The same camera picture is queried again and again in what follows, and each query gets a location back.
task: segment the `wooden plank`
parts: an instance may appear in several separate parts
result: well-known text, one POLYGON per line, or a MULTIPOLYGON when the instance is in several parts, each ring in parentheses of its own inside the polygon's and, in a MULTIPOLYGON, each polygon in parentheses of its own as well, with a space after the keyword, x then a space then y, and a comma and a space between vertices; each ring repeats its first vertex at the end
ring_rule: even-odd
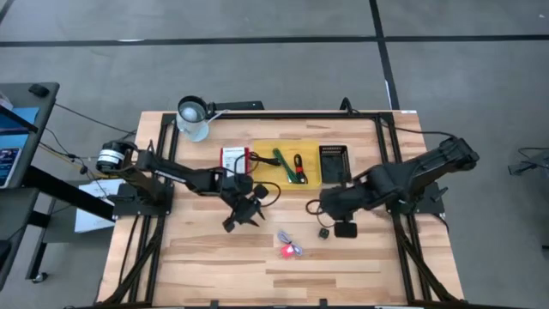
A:
MULTIPOLYGON (((144 112, 136 144, 156 143, 162 112, 144 112)), ((396 125, 420 130, 417 114, 395 112, 396 125)), ((385 129, 389 155, 389 133, 385 129)), ((219 164, 222 147, 251 146, 255 139, 314 138, 321 145, 347 145, 354 174, 381 162, 373 122, 366 119, 215 120, 208 138, 199 143, 178 138, 176 162, 193 168, 219 164)), ((423 137, 398 131, 402 156, 425 152, 423 137)), ((167 146, 163 153, 167 155, 167 146)), ((317 237, 317 218, 305 213, 305 204, 319 191, 283 191, 281 199, 264 210, 260 227, 238 226, 227 234, 221 225, 230 209, 217 197, 199 197, 176 185, 173 210, 166 219, 155 306, 206 306, 213 299, 226 306, 403 304, 406 302, 401 268, 390 217, 383 209, 359 211, 357 239, 317 237), (302 257, 280 255, 279 230, 304 248, 302 257)), ((445 226, 430 215, 418 215, 419 237, 425 261, 456 297, 462 290, 445 226)), ((329 224, 331 220, 320 218, 329 224)), ((106 262, 99 300, 118 285, 122 256, 133 218, 117 221, 106 262)), ((134 261, 137 233, 130 247, 126 272, 134 261)), ((414 276, 414 287, 419 283, 414 276)), ((147 276, 142 276, 139 299, 147 276)))

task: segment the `green tool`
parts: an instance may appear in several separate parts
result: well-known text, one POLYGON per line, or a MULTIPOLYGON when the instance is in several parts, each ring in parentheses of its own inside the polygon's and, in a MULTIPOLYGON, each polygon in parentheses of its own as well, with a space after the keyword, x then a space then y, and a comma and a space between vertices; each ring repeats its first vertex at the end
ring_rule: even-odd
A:
POLYGON ((288 180, 290 180, 293 184, 300 184, 298 176, 295 174, 295 172, 288 166, 286 163, 286 160, 284 160, 284 156, 282 156, 282 152, 278 148, 273 149, 273 155, 278 159, 280 163, 282 163, 282 166, 286 170, 286 174, 288 175, 288 180))

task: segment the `black tray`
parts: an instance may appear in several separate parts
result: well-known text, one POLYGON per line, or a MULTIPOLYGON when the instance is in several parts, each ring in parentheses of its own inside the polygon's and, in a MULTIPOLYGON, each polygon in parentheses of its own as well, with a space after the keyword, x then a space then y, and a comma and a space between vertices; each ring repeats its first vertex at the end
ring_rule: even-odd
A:
POLYGON ((320 168, 324 184, 340 184, 351 181, 347 146, 320 146, 320 168))

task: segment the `small black cube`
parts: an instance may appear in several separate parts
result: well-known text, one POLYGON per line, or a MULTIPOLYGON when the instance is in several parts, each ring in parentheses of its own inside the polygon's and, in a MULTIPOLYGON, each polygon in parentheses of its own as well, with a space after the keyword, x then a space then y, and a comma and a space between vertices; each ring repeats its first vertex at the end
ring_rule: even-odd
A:
POLYGON ((321 239, 327 239, 329 236, 329 230, 327 228, 321 228, 320 232, 318 232, 318 237, 321 239))

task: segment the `white cable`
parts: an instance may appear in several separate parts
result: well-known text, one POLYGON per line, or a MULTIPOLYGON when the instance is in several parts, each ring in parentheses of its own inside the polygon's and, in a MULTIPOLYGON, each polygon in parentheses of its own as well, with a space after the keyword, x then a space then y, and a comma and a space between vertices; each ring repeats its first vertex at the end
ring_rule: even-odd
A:
POLYGON ((292 243, 292 240, 290 239, 290 235, 288 235, 286 232, 279 231, 277 236, 278 236, 278 240, 280 240, 281 242, 283 242, 285 244, 288 244, 288 245, 292 246, 293 251, 295 252, 295 255, 300 257, 303 254, 303 248, 301 248, 300 246, 292 243))
POLYGON ((221 111, 221 112, 216 113, 212 118, 210 118, 210 119, 208 120, 207 124, 211 123, 212 120, 218 118, 218 117, 221 116, 223 113, 229 112, 229 111, 230 111, 230 110, 223 110, 223 111, 221 111))

